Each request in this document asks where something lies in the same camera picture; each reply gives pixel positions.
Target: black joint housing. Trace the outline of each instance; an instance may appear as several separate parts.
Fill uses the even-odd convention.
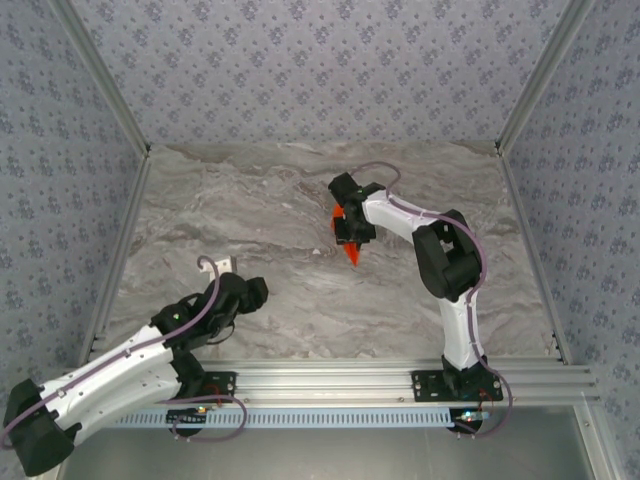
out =
[[[4,415],[6,427],[18,415],[42,398],[38,386],[28,379],[11,390]],[[54,414],[46,407],[36,410],[9,433],[24,473],[27,477],[42,475],[62,463],[73,452],[73,439],[80,425],[65,432],[55,422]]]
[[[443,216],[467,225],[457,210]],[[422,283],[436,298],[457,302],[480,280],[480,253],[458,227],[442,220],[418,227],[413,232],[413,246]]]
[[[190,398],[202,389],[205,372],[200,362],[189,352],[181,352],[171,362],[176,371],[177,380],[182,385],[175,398]]]

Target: wall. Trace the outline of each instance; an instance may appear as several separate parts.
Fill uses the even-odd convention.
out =
[[[492,140],[565,0],[73,0],[152,143]]]
[[[640,478],[640,4],[589,14],[509,158],[578,363]]]
[[[46,1],[2,7],[3,412],[13,384],[77,360],[138,158]],[[0,478],[22,478],[14,454]]]

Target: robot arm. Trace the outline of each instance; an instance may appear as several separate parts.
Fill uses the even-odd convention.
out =
[[[473,243],[456,227],[431,216],[419,216],[393,205],[383,186],[358,185],[344,173],[336,177],[329,190],[340,208],[334,213],[334,231],[339,245],[361,245],[376,238],[375,227],[383,227],[414,246],[420,277],[429,292],[438,299],[445,333],[445,369],[467,370],[478,363],[468,328],[466,297],[480,277],[479,254]],[[420,209],[408,202],[395,202],[410,210],[423,211],[457,220],[464,217],[455,210],[439,214]],[[478,338],[476,294],[471,299],[472,324]],[[476,343],[480,355],[484,351]]]
[[[237,314],[262,307],[268,297],[262,278],[245,281],[224,273],[218,282],[213,306],[193,327],[173,338],[153,343],[195,318],[209,302],[215,282],[203,294],[166,306],[132,337],[87,365],[40,386],[28,379],[11,390],[5,427],[53,394],[46,406],[8,434],[27,476],[55,467],[75,446],[124,415],[151,403],[193,397],[201,389],[204,371],[190,351],[232,326]],[[74,388],[64,388],[97,366],[103,368]]]

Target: gray marble tabletop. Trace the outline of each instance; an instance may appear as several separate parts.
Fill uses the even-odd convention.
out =
[[[268,303],[240,316],[231,339],[200,358],[439,357],[438,306],[413,247],[390,232],[353,267],[329,228],[331,179],[371,160],[398,166],[396,193],[431,210],[461,211],[488,253],[478,298],[489,355],[549,355],[551,327],[499,162],[486,144],[155,146],[134,239],[107,327],[115,345],[165,305],[207,285],[198,255],[234,255],[264,276]],[[361,183],[385,183],[385,170]]]

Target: purple cable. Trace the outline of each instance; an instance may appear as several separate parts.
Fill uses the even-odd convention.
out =
[[[225,435],[224,437],[214,437],[214,438],[183,437],[176,430],[178,423],[180,423],[180,420],[184,417],[184,415],[180,415],[178,416],[178,418],[175,419],[175,421],[173,422],[173,426],[171,427],[171,432],[175,435],[176,440],[183,440],[185,442],[196,442],[196,443],[220,443],[220,442],[226,442],[227,440],[236,438],[238,435],[240,435],[244,431],[244,427],[247,424],[247,420],[249,418],[249,412],[247,411],[247,407],[244,405],[244,403],[242,403],[237,398],[232,397],[231,395],[205,395],[203,397],[179,398],[176,400],[167,400],[166,402],[160,402],[160,403],[164,405],[176,405],[181,403],[207,402],[210,400],[230,400],[238,404],[238,406],[242,409],[242,422],[240,423],[238,428],[236,428],[229,435]]]
[[[445,223],[453,225],[454,227],[462,230],[465,233],[465,235],[469,237],[469,239],[473,242],[474,246],[478,250],[478,253],[480,254],[480,279],[478,280],[478,283],[476,284],[476,286],[473,287],[467,294],[467,327],[469,329],[469,337],[471,338],[471,347],[473,348],[473,352],[475,353],[476,358],[478,359],[478,362],[480,363],[480,365],[482,365],[482,367],[486,371],[498,377],[502,382],[502,384],[504,385],[504,388],[507,390],[507,413],[505,414],[504,417],[502,417],[502,419],[500,420],[500,423],[498,423],[498,425],[493,427],[488,432],[478,433],[473,428],[461,422],[454,422],[454,424],[460,428],[464,428],[465,430],[471,432],[471,434],[475,435],[478,438],[488,437],[490,435],[493,435],[494,433],[497,433],[498,431],[502,430],[502,428],[507,424],[509,417],[511,416],[511,411],[513,410],[513,394],[511,393],[511,386],[509,385],[509,382],[507,382],[507,380],[504,378],[504,376],[502,376],[502,374],[498,372],[496,369],[491,368],[487,364],[487,362],[484,361],[484,359],[482,358],[482,355],[480,355],[480,351],[478,350],[478,344],[477,344],[477,340],[476,340],[475,332],[473,328],[473,309],[471,308],[471,301],[473,299],[473,295],[480,289],[485,279],[487,278],[487,265],[488,265],[487,254],[482,248],[482,245],[480,244],[476,236],[464,224],[452,218],[446,217],[444,215],[431,213],[426,210],[418,210],[411,207],[407,207],[406,205],[402,205],[400,202],[396,201],[391,195],[391,188],[400,181],[400,178],[402,178],[402,173],[400,172],[400,169],[398,169],[398,167],[396,167],[395,165],[392,165],[387,162],[381,162],[381,161],[368,162],[356,167],[351,172],[351,174],[353,175],[357,172],[368,170],[373,167],[387,167],[393,170],[396,174],[396,178],[394,178],[389,183],[389,185],[387,185],[387,189],[386,189],[387,200],[389,200],[389,203],[391,205],[393,205],[396,208],[399,208],[403,212],[407,212],[412,215],[435,218],[436,220],[441,220]]]
[[[211,258],[207,257],[206,255],[201,255],[200,257],[198,257],[198,260],[197,260],[197,265],[198,265],[199,268],[202,268],[202,262],[203,261],[205,261],[205,262],[207,262],[207,263],[209,263],[211,265],[211,267],[213,269],[213,273],[215,275],[215,282],[216,283],[215,283],[215,286],[213,287],[213,293],[212,293],[211,297],[209,298],[209,301],[204,306],[204,308],[195,317],[193,317],[193,319],[191,321],[185,323],[182,327],[178,328],[177,330],[174,330],[173,332],[167,333],[166,335],[163,335],[163,336],[158,337],[158,338],[152,338],[151,340],[147,340],[146,342],[142,342],[142,343],[140,343],[138,345],[135,345],[135,346],[131,347],[130,349],[126,349],[125,348],[121,352],[115,354],[113,357],[108,358],[107,360],[105,360],[101,364],[96,365],[91,370],[89,370],[89,371],[85,372],[84,374],[80,375],[79,377],[71,380],[64,387],[61,387],[58,391],[53,392],[52,394],[46,396],[45,398],[43,398],[42,400],[37,402],[35,405],[32,405],[31,407],[27,408],[24,412],[22,412],[20,415],[18,415],[16,418],[14,418],[11,422],[9,422],[9,424],[6,426],[6,428],[2,431],[2,437],[0,437],[0,448],[2,448],[2,450],[13,450],[13,446],[7,445],[7,443],[6,443],[7,437],[9,436],[9,433],[11,432],[11,430],[13,430],[16,427],[16,425],[18,425],[20,422],[22,422],[25,418],[27,418],[28,416],[32,415],[34,412],[40,410],[42,407],[46,406],[53,399],[57,398],[60,395],[64,396],[64,394],[66,394],[66,392],[68,392],[69,390],[74,388],[76,385],[78,385],[79,383],[85,381],[87,378],[92,377],[96,373],[100,372],[101,370],[103,370],[104,368],[106,368],[109,365],[113,364],[114,362],[120,360],[121,358],[127,357],[127,356],[131,355],[133,352],[136,352],[136,351],[140,350],[141,348],[148,347],[149,345],[153,345],[153,344],[156,344],[156,343],[164,342],[165,340],[170,340],[173,337],[176,337],[176,336],[180,335],[181,333],[185,332],[186,330],[190,329],[196,323],[198,323],[202,319],[202,317],[204,317],[205,314],[209,311],[209,309],[213,306],[214,302],[216,301],[216,298],[218,297],[218,292],[220,291],[220,282],[218,281],[220,279],[220,272],[218,271],[218,267],[216,266],[215,262],[213,260],[211,260]]]

